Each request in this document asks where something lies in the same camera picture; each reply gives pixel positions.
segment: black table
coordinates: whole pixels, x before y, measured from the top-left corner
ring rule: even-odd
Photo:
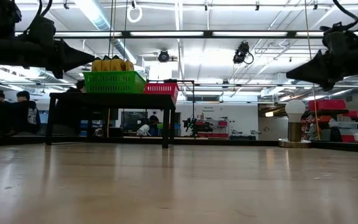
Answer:
[[[55,111],[56,100],[71,100],[81,106],[93,109],[103,108],[124,108],[124,109],[160,109],[163,110],[162,147],[168,148],[173,144],[175,135],[175,104],[170,95],[157,94],[121,94],[121,93],[51,93],[49,104],[49,116],[46,135],[46,144],[53,142],[53,112]]]

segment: security camera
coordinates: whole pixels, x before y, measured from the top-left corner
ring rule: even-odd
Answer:
[[[161,50],[160,55],[158,56],[159,62],[167,62],[169,61],[169,54],[167,50]]]

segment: ceiling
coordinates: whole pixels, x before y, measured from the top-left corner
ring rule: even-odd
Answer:
[[[306,0],[308,3],[308,27],[318,30],[319,26],[332,26],[352,19],[339,11],[331,0]],[[46,17],[55,21],[57,31],[97,31],[85,13],[76,5],[77,1],[68,0],[69,10],[63,7],[64,0],[54,0]],[[255,0],[209,0],[208,14],[204,9],[204,0],[137,0],[142,8],[139,22],[129,22],[126,17],[127,4],[131,0],[117,0],[112,8],[110,0],[99,0],[101,9],[116,30],[306,30],[305,0],[259,0],[260,9],[255,10]],[[176,2],[183,3],[183,16],[175,17]],[[358,0],[342,0],[340,3],[354,14],[358,13]],[[38,0],[16,0],[22,11],[23,20],[16,25],[16,31],[25,30],[32,21]],[[136,18],[137,11],[131,12]],[[305,62],[319,50],[325,49],[320,40],[296,39],[248,39],[254,53],[252,65],[234,66],[234,51],[244,39],[182,39],[183,77],[200,83],[221,83],[228,79],[231,83],[280,83],[279,73],[285,73]],[[134,55],[145,59],[150,68],[158,64],[156,54],[162,50],[177,58],[179,54],[176,39],[126,39],[122,40]],[[106,39],[70,39],[66,42],[79,50],[103,56],[108,53],[110,42]],[[173,78],[179,78],[177,62],[173,64]],[[69,71],[65,80],[74,82],[81,79],[79,68]]]

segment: black jacket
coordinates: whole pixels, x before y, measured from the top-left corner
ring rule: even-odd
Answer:
[[[29,132],[37,134],[41,127],[40,114],[37,104],[34,101],[22,101],[13,103],[14,110],[14,130],[15,132]]]
[[[12,105],[8,102],[0,103],[0,133],[7,134],[13,128]]]
[[[82,92],[79,89],[70,87],[66,93]],[[72,128],[77,134],[80,134],[82,114],[81,108],[81,105],[75,101],[58,100],[54,111],[53,123]]]

